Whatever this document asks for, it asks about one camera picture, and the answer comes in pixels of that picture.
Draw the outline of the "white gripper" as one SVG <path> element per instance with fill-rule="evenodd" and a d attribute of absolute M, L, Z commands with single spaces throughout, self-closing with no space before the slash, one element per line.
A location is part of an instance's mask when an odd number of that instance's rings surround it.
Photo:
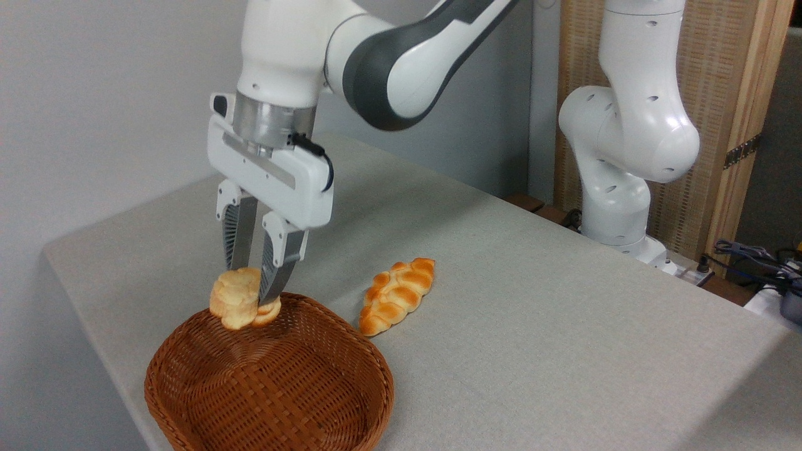
<path fill-rule="evenodd" d="M 258 201 L 272 209 L 263 216 L 259 291 L 259 304 L 267 305 L 304 259 L 307 229 L 330 221 L 333 165 L 311 140 L 315 106 L 290 108 L 241 93 L 215 93 L 210 108 L 209 162 L 227 178 L 217 191 L 227 269 L 249 265 Z"/>

